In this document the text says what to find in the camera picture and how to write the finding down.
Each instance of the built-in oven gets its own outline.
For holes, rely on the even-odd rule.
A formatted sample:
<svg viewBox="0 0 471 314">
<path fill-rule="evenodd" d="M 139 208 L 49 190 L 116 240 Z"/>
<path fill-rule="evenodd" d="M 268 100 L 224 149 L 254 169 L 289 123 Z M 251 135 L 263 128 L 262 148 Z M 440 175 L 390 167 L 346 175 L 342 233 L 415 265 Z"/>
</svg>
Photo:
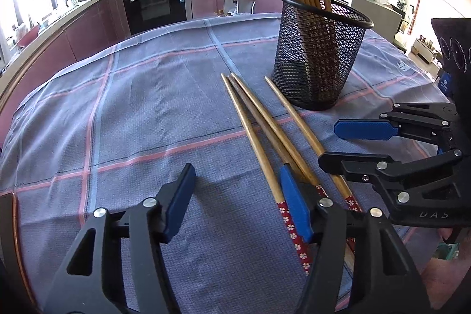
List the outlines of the built-in oven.
<svg viewBox="0 0 471 314">
<path fill-rule="evenodd" d="M 131 35 L 187 20 L 190 0 L 123 0 Z"/>
</svg>

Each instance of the red patterned chopstick handle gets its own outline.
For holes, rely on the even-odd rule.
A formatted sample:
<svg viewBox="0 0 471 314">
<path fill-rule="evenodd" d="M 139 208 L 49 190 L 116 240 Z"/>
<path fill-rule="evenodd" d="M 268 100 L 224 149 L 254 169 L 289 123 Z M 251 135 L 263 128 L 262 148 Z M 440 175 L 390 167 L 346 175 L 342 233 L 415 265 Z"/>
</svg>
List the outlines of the red patterned chopstick handle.
<svg viewBox="0 0 471 314">
<path fill-rule="evenodd" d="M 299 260 L 306 274 L 309 274 L 309 269 L 312 265 L 312 257 L 309 254 L 308 245 L 302 240 L 302 237 L 296 231 L 294 222 L 291 217 L 290 211 L 286 201 L 278 203 L 278 209 L 280 210 L 283 222 L 288 229 L 289 236 L 293 242 L 296 253 L 298 253 Z"/>
<path fill-rule="evenodd" d="M 349 206 L 349 209 L 354 211 L 354 212 L 361 212 L 361 208 L 358 204 L 358 201 L 356 201 L 356 198 L 353 197 L 353 196 L 348 196 L 346 199 L 345 199 L 345 202 L 347 203 L 347 205 Z"/>
</svg>

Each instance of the pink stripe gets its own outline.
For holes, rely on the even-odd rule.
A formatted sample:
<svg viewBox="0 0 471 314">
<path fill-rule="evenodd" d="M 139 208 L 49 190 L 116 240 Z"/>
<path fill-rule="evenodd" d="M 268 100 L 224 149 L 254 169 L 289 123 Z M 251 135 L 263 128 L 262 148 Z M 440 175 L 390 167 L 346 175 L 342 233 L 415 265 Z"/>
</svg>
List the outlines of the pink stripe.
<svg viewBox="0 0 471 314">
<path fill-rule="evenodd" d="M 248 42 L 222 43 L 222 45 L 224 47 L 234 47 L 234 46 L 237 46 L 237 45 L 273 42 L 274 40 L 278 40 L 278 37 L 275 36 L 273 38 L 267 38 L 267 39 L 249 40 Z"/>
<path fill-rule="evenodd" d="M 194 53 L 196 53 L 196 52 L 206 52 L 206 51 L 211 51 L 211 50 L 215 50 L 215 49 L 216 49 L 216 47 L 215 47 L 215 46 L 212 46 L 212 47 L 206 47 L 206 48 L 196 48 L 196 49 L 192 49 L 192 50 L 172 51 L 172 52 L 168 52 L 168 53 L 166 53 L 166 54 L 154 56 L 154 57 L 152 57 L 152 58 L 150 58 L 150 59 L 144 60 L 143 62 L 139 62 L 139 63 L 133 64 L 132 66 L 125 67 L 125 68 L 123 68 L 123 69 L 119 69 L 119 70 L 115 71 L 115 74 L 119 74 L 119 73 L 121 73 L 121 72 L 129 71 L 129 70 L 131 70 L 131 69 L 133 69 L 133 68 L 136 68 L 136 67 L 139 67 L 139 66 L 143 66 L 144 64 L 147 64 L 147 63 L 150 63 L 150 62 L 159 60 L 159 59 L 169 58 L 169 57 L 173 57 L 173 56 L 177 56 L 177 55 L 182 55 L 182 54 L 194 54 Z"/>
<path fill-rule="evenodd" d="M 41 189 L 41 188 L 44 188 L 46 186 L 50 187 L 55 181 L 65 180 L 65 179 L 68 179 L 68 178 L 77 177 L 77 176 L 81 176 L 81 175 L 82 175 L 82 171 L 66 173 L 64 175 L 57 175 L 57 176 L 54 176 L 49 181 L 44 181 L 44 182 L 41 182 L 39 184 L 28 185 L 28 186 L 23 186 L 23 187 L 17 188 L 17 189 L 15 189 L 15 192 L 18 193 L 18 192 L 24 192 L 24 191 L 33 191 L 35 189 Z"/>
<path fill-rule="evenodd" d="M 100 104 L 100 100 L 103 96 L 103 92 L 105 91 L 105 87 L 107 85 L 107 80 L 110 75 L 111 66 L 113 63 L 113 58 L 115 54 L 110 55 L 110 59 L 108 60 L 108 68 L 103 76 L 103 81 L 100 86 L 100 90 L 98 91 L 97 100 L 95 101 L 95 105 L 93 106 L 92 112 L 90 114 L 88 126 L 87 126 L 87 133 L 85 136 L 85 161 L 83 164 L 83 172 L 82 172 L 82 195 L 80 198 L 80 205 L 79 205 L 79 221 L 80 225 L 84 226 L 85 224 L 85 204 L 87 201 L 88 195 L 88 178 L 90 174 L 90 158 L 91 158 L 91 135 L 92 135 L 92 128 L 93 128 L 93 120 L 95 119 L 95 113 L 97 112 L 98 105 Z"/>
<path fill-rule="evenodd" d="M 185 152 L 186 150 L 201 148 L 201 147 L 204 147 L 206 145 L 214 144 L 216 142 L 222 142 L 222 141 L 234 139 L 234 138 L 237 138 L 237 137 L 241 137 L 241 136 L 244 136 L 245 134 L 246 134 L 245 131 L 238 131 L 238 132 L 234 132 L 232 134 L 225 134 L 223 136 L 214 137 L 214 138 L 203 140 L 203 141 L 200 141 L 200 142 L 193 142 L 191 144 L 182 145 L 181 147 L 166 149 L 166 150 L 163 150 L 162 152 L 152 153 L 150 155 L 137 156 L 137 157 L 134 157 L 130 160 L 126 160 L 126 161 L 122 161 L 122 162 L 114 163 L 114 164 L 110 164 L 110 165 L 105 165 L 104 167 L 98 168 L 98 171 L 99 172 L 104 172 L 104 171 L 107 171 L 107 170 L 110 170 L 110 169 L 127 167 L 131 164 L 136 164 L 136 163 L 139 163 L 139 162 L 142 162 L 142 161 L 150 161 L 150 160 L 160 159 L 162 157 L 173 155 L 175 153 Z"/>
<path fill-rule="evenodd" d="M 403 79 L 406 79 L 406 78 L 405 77 L 398 77 L 396 79 L 389 80 L 389 81 L 383 83 L 382 87 L 385 88 L 385 87 L 387 87 L 391 84 L 397 83 L 397 82 L 399 82 Z M 342 104 L 344 104 L 346 102 L 350 102 L 352 100 L 356 100 L 356 99 L 358 99 L 358 98 L 360 98 L 364 95 L 371 94 L 371 93 L 374 93 L 374 91 L 371 88 L 369 88 L 369 89 L 366 89 L 366 90 L 362 90 L 362 91 L 358 91 L 358 92 L 349 94 L 349 95 L 344 96 L 343 98 L 341 98 L 338 101 L 338 103 L 336 104 L 336 106 L 342 105 Z M 300 113 L 300 115 L 301 116 L 309 116 L 309 115 L 312 115 L 314 113 L 316 113 L 316 111 L 303 111 L 303 112 Z M 278 120 L 277 122 L 279 124 L 284 124 L 284 123 L 288 123 L 288 122 L 291 122 L 291 121 L 293 121 L 293 118 L 288 116 L 288 117 L 284 117 L 283 119 Z M 208 139 L 208 140 L 203 140 L 201 142 L 195 142 L 195 143 L 192 143 L 192 144 L 187 144 L 187 145 L 182 145 L 180 147 L 167 149 L 167 150 L 164 150 L 162 152 L 157 152 L 157 153 L 154 153 L 154 154 L 134 157 L 130 160 L 122 161 L 122 162 L 119 162 L 119 163 L 105 165 L 105 166 L 99 167 L 98 171 L 99 172 L 104 172 L 104 171 L 107 171 L 109 169 L 116 169 L 116 168 L 126 167 L 126 166 L 129 166 L 129 165 L 132 165 L 132 164 L 139 163 L 141 161 L 155 160 L 155 159 L 159 159 L 159 158 L 162 158 L 162 157 L 165 157 L 165 156 L 169 156 L 169 155 L 174 154 L 174 153 L 180 153 L 180 152 L 184 152 L 186 150 L 191 150 L 191 149 L 195 149 L 195 148 L 204 147 L 206 145 L 211 145 L 211 144 L 214 144 L 214 143 L 217 143 L 217 142 L 222 142 L 222 141 L 225 141 L 225 140 L 231 140 L 231 139 L 243 136 L 243 135 L 245 135 L 245 131 L 238 131 L 238 132 L 235 132 L 235 133 L 232 133 L 232 134 L 227 134 L 227 135 L 215 137 L 215 138 Z M 73 175 L 82 175 L 82 173 L 77 174 L 76 172 L 74 172 Z"/>
<path fill-rule="evenodd" d="M 225 43 L 225 44 L 223 44 L 223 45 L 224 45 L 224 46 L 233 46 L 233 45 L 245 45 L 245 44 L 265 43 L 265 42 L 272 41 L 272 40 L 274 40 L 274 39 L 278 39 L 278 37 L 276 37 L 276 38 L 269 38 L 269 39 L 249 40 L 249 41 L 247 41 L 247 42 Z M 144 60 L 143 62 L 139 62 L 139 63 L 133 64 L 132 66 L 129 66 L 129 67 L 126 67 L 126 68 L 123 68 L 123 69 L 119 69 L 119 70 L 115 71 L 115 73 L 118 74 L 118 73 L 121 73 L 121 72 L 129 71 L 129 70 L 131 70 L 131 69 L 133 69 L 133 68 L 136 68 L 136 67 L 139 67 L 139 66 L 143 66 L 144 64 L 148 64 L 148 63 L 150 63 L 150 62 L 153 62 L 153 61 L 156 61 L 156 60 L 159 60 L 159 59 L 170 58 L 170 57 L 173 57 L 173 56 L 178 56 L 178 55 L 183 55 L 183 54 L 195 54 L 195 53 L 197 53 L 197 52 L 207 52 L 207 51 L 211 51 L 211 50 L 216 50 L 216 46 L 214 45 L 214 46 L 211 46 L 211 47 L 194 48 L 194 49 L 188 49 L 188 50 L 167 52 L 166 54 L 154 56 L 154 57 L 152 57 L 152 58 L 150 58 L 150 59 Z"/>
</svg>

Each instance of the black mesh pen holder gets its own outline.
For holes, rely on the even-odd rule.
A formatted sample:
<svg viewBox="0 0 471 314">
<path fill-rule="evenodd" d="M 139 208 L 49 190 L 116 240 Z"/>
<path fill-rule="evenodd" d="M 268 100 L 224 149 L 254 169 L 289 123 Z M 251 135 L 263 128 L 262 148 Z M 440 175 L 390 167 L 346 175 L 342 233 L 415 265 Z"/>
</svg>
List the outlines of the black mesh pen holder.
<svg viewBox="0 0 471 314">
<path fill-rule="evenodd" d="M 334 0 L 332 12 L 282 1 L 273 82 L 293 105 L 329 109 L 337 102 L 373 22 Z"/>
</svg>

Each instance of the metal screw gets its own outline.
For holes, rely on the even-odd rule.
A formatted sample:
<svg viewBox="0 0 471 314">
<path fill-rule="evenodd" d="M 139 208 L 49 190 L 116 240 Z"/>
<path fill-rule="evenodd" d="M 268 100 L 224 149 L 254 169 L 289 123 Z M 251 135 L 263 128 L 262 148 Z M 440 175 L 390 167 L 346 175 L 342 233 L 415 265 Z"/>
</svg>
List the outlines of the metal screw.
<svg viewBox="0 0 471 314">
<path fill-rule="evenodd" d="M 106 213 L 107 213 L 107 210 L 104 207 L 99 207 L 98 209 L 95 209 L 95 211 L 93 212 L 93 215 L 96 218 L 100 218 L 100 217 L 103 217 Z"/>
<path fill-rule="evenodd" d="M 370 214 L 373 217 L 379 218 L 379 217 L 382 216 L 382 210 L 378 207 L 373 207 L 373 208 L 370 209 Z"/>
<path fill-rule="evenodd" d="M 383 170 L 383 169 L 386 169 L 388 167 L 388 163 L 386 161 L 380 161 L 376 164 L 376 167 L 378 169 Z"/>
<path fill-rule="evenodd" d="M 397 195 L 397 201 L 399 201 L 402 204 L 405 204 L 408 202 L 410 199 L 409 193 L 407 192 L 401 192 Z"/>
<path fill-rule="evenodd" d="M 157 200 L 154 197 L 149 197 L 142 202 L 145 207 L 154 207 L 157 204 Z"/>
<path fill-rule="evenodd" d="M 331 207 L 333 205 L 333 201 L 328 198 L 320 199 L 319 200 L 319 205 L 322 207 Z"/>
</svg>

